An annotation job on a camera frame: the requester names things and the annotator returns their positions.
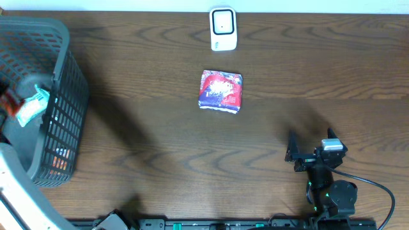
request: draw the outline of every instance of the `gray plastic basket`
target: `gray plastic basket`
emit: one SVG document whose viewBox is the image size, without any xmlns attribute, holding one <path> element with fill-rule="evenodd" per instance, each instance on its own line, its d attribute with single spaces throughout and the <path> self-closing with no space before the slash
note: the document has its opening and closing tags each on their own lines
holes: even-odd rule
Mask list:
<svg viewBox="0 0 409 230">
<path fill-rule="evenodd" d="M 50 91 L 47 109 L 24 128 L 14 118 L 1 122 L 27 175 L 42 187 L 72 177 L 88 106 L 88 83 L 69 43 L 60 21 L 0 17 L 0 81 L 22 98 L 36 93 L 35 84 Z"/>
</svg>

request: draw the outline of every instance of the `snack package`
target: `snack package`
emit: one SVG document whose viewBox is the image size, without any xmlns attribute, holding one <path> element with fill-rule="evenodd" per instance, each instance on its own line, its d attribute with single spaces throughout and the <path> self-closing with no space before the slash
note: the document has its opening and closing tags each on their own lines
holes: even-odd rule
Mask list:
<svg viewBox="0 0 409 230">
<path fill-rule="evenodd" d="M 236 114 L 242 105 L 243 78 L 237 73 L 205 70 L 202 73 L 199 108 Z"/>
<path fill-rule="evenodd" d="M 37 85 L 34 85 L 34 87 L 36 88 L 37 93 L 31 98 L 24 100 L 23 106 L 16 115 L 21 127 L 24 127 L 35 118 L 35 116 L 43 112 L 49 103 L 50 93 L 39 88 Z"/>
</svg>

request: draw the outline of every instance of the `wood grain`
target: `wood grain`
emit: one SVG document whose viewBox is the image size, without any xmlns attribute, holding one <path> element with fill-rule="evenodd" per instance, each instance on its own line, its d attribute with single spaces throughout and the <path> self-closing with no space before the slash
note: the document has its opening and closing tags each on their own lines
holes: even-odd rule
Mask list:
<svg viewBox="0 0 409 230">
<path fill-rule="evenodd" d="M 386 229 L 409 228 L 408 16 L 239 13 L 237 49 L 212 52 L 206 13 L 6 13 L 62 20 L 89 81 L 75 176 L 43 189 L 65 217 L 310 213 L 286 136 L 311 150 L 331 126 L 350 149 L 339 169 L 389 187 Z M 199 110 L 203 70 L 243 75 L 239 114 Z M 388 195 L 354 183 L 355 216 L 380 225 Z"/>
</svg>

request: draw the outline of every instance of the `white wall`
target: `white wall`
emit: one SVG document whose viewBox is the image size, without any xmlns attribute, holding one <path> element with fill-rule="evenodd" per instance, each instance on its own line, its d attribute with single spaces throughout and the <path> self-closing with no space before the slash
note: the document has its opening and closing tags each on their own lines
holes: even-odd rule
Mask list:
<svg viewBox="0 0 409 230">
<path fill-rule="evenodd" d="M 237 12 L 405 13 L 409 0 L 1 0 L 5 10 L 103 10 L 208 12 L 214 6 Z"/>
</svg>

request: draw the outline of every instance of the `white plug-in device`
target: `white plug-in device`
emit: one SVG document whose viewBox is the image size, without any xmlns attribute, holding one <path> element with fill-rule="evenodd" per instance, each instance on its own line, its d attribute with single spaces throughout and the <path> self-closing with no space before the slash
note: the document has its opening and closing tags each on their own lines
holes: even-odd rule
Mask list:
<svg viewBox="0 0 409 230">
<path fill-rule="evenodd" d="M 210 11 L 210 45 L 214 51 L 236 48 L 237 26 L 234 9 L 214 8 Z"/>
</svg>

